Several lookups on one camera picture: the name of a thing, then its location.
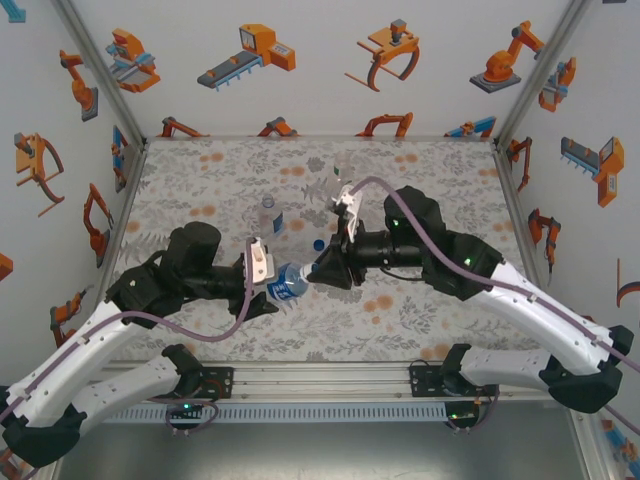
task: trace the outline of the white wall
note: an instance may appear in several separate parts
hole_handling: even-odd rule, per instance
[[[487,59],[511,42],[511,29],[525,20],[546,41],[567,1],[473,0],[456,2],[383,0],[297,2],[247,0],[76,0],[95,43],[104,49],[119,27],[140,39],[156,57],[160,83],[142,93],[123,91],[146,135],[161,131],[164,117],[215,135],[256,135],[283,116],[300,134],[354,135],[385,113],[415,114],[409,134],[435,134],[495,115],[500,122],[524,81],[487,94],[469,83]],[[371,54],[356,45],[402,18],[420,37],[421,58],[404,82],[379,72],[375,93],[345,77],[366,78]],[[219,92],[196,81],[206,70],[241,50],[238,28],[262,23],[296,51],[297,68],[270,65],[245,73]],[[104,59],[111,57],[104,52]],[[402,62],[408,61],[404,55]],[[401,71],[400,59],[393,64]],[[515,72],[526,79],[535,60],[523,49]],[[395,125],[379,128],[392,133]]]
[[[630,357],[640,361],[640,294],[631,293],[616,307],[616,259],[622,260],[622,284],[640,280],[640,4],[603,5],[594,2],[560,60],[577,60],[568,97],[555,113],[532,106],[516,139],[533,139],[529,185],[520,193],[525,213],[539,207],[554,216],[562,229],[550,292],[598,323],[622,324],[636,334]],[[612,136],[625,150],[625,167],[618,175],[618,197],[601,208],[597,185],[560,158],[560,140],[569,137],[599,151]],[[514,167],[520,181],[522,161]],[[546,273],[544,245],[537,261]],[[640,376],[626,366],[621,391],[612,405],[640,424]]]
[[[0,124],[3,158],[0,175],[0,253],[11,258],[14,271],[0,282],[0,385],[28,374],[54,350],[49,309],[63,305],[88,284],[98,287],[102,270],[95,265],[89,235],[82,223],[83,205],[93,182],[116,221],[125,191],[115,193],[112,171],[112,127],[117,123],[103,92],[98,116],[86,123],[71,92],[71,76],[60,65],[59,50],[78,53],[50,2],[18,2],[27,11],[26,23],[9,24],[0,16]],[[84,66],[78,71],[87,86],[96,85]],[[65,200],[38,218],[49,201],[33,181],[16,182],[14,133],[34,132],[49,140],[64,165],[51,180],[51,190]],[[45,155],[45,170],[55,165]],[[92,219],[101,230],[106,219],[94,208]],[[91,313],[97,288],[89,292],[83,311],[65,328],[77,328]]]

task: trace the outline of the bottle label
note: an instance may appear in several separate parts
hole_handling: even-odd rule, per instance
[[[284,214],[280,212],[276,218],[273,219],[273,233],[280,233],[284,228]]]
[[[280,267],[278,279],[275,282],[267,285],[267,290],[269,290],[271,296],[277,300],[289,300],[297,296],[289,289],[289,285],[287,285],[287,282],[285,280],[287,267],[289,267],[288,263],[282,265],[282,267]]]

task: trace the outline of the table surface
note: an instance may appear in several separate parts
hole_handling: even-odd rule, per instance
[[[341,151],[353,152],[356,180],[377,175],[396,188],[424,191],[440,203],[448,229],[481,237],[523,270],[489,143],[199,139],[150,144],[112,280],[166,248],[171,231],[193,220],[222,232],[214,264],[232,264],[244,240],[259,233],[257,207],[265,193],[284,209],[286,230],[269,243],[276,261],[313,261],[313,241],[328,242],[335,232],[337,217],[325,210],[325,186]],[[384,198],[379,187],[366,189],[361,218],[368,230],[384,228]],[[234,321],[226,301],[195,301],[171,318],[205,335],[220,334]],[[370,270],[366,283],[350,291],[312,285],[279,313],[250,320],[224,342],[192,341],[157,327],[118,359],[148,360],[174,343],[184,343],[203,361],[442,359],[456,342],[535,347],[489,313],[423,283]]]

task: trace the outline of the clear plastic bottle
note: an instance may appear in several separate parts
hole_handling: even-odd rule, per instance
[[[267,285],[269,295],[276,301],[288,301],[301,297],[309,288],[307,275],[315,271],[318,266],[315,263],[300,265],[297,263],[285,263],[278,269],[278,276]]]
[[[269,238],[284,229],[282,208],[273,199],[273,195],[266,194],[258,205],[258,224],[260,237]]]
[[[355,177],[355,169],[351,164],[352,152],[338,152],[334,159],[333,170],[329,174],[327,180],[327,208],[331,209],[333,203],[338,199],[342,187],[353,183]]]

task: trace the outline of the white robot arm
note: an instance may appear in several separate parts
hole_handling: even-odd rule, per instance
[[[608,329],[587,321],[529,282],[478,237],[447,230],[438,203],[412,187],[397,190],[394,195],[415,218],[410,219],[390,195],[384,202],[387,230],[367,232],[357,220],[362,192],[359,187],[350,189],[343,188],[335,205],[339,216],[337,233],[316,260],[318,268],[309,275],[309,281],[350,289],[365,281],[368,268],[422,267],[425,283],[471,308],[482,306],[496,313],[542,347],[496,351],[453,345],[440,369],[447,391],[462,394],[499,384],[536,388],[548,391],[563,405],[586,413],[599,410],[617,394],[622,379],[616,368],[618,359],[602,345],[627,355],[633,341],[628,329]],[[427,248],[412,220],[458,270],[486,281],[470,280],[444,265]],[[522,287],[519,290],[526,296],[500,284]],[[598,341],[587,338],[585,332],[563,317]]]
[[[246,282],[242,256],[233,267],[212,266],[219,242],[220,232],[204,223],[174,230],[168,249],[124,272],[107,291],[107,300],[53,355],[0,390],[3,438],[15,455],[33,467],[48,465],[116,412],[160,395],[188,398],[202,387],[202,365],[183,345],[166,347],[136,369],[88,385],[119,349],[156,325],[122,312],[165,317],[191,299],[226,299],[239,327],[244,320],[277,311],[262,293],[241,313],[245,283],[253,285],[274,274],[273,258],[260,239],[248,250]]]

